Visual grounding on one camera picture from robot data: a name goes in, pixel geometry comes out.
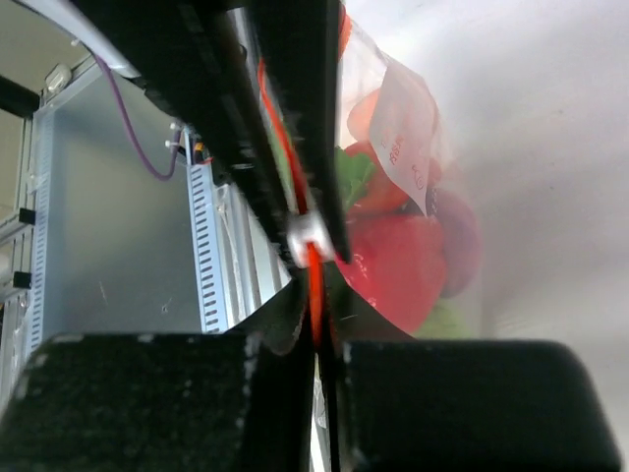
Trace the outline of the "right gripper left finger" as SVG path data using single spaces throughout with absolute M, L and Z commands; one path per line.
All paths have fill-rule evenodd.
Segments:
M 1 416 L 5 471 L 306 471 L 314 352 L 289 282 L 222 334 L 59 334 Z

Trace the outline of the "red bell pepper toy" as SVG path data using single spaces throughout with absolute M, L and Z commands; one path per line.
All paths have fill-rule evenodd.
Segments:
M 412 334 L 427 319 L 447 278 L 444 233 L 434 217 L 385 214 L 349 223 L 352 261 L 337 265 L 381 315 Z

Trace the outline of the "green cabbage toy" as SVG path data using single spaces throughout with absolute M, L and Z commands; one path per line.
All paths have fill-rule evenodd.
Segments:
M 419 339 L 459 339 L 466 338 L 468 334 L 463 319 L 450 305 L 439 300 L 413 336 Z

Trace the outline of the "orange carrot toy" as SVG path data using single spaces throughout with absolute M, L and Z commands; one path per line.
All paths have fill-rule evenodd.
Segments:
M 346 128 L 354 141 L 335 155 L 348 214 L 396 212 L 407 203 L 422 215 L 436 214 L 432 191 L 441 179 L 433 149 L 438 118 L 429 93 L 399 99 L 376 88 L 351 107 Z

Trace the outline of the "clear orange zip top bag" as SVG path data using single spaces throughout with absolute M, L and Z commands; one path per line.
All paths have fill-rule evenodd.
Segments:
M 338 268 L 385 320 L 419 339 L 475 336 L 470 290 L 482 258 L 424 79 L 348 16 L 338 38 L 336 187 L 353 252 Z

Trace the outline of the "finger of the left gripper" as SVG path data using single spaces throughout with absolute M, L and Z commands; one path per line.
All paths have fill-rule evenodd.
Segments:
M 238 1 L 84 0 L 75 7 L 191 125 L 237 184 L 281 260 L 289 208 L 228 16 Z
M 333 250 L 351 250 L 334 164 L 338 1 L 248 1 L 265 73 Z

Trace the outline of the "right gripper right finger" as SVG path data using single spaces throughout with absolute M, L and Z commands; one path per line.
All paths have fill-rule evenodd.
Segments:
M 594 383 L 566 345 L 417 340 L 323 270 L 321 374 L 335 471 L 618 471 Z

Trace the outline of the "purple onion toy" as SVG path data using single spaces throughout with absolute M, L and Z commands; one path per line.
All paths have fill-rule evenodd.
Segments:
M 433 208 L 443 230 L 443 254 L 447 266 L 441 296 L 454 298 L 477 276 L 482 260 L 480 226 L 473 210 L 451 191 L 432 191 Z

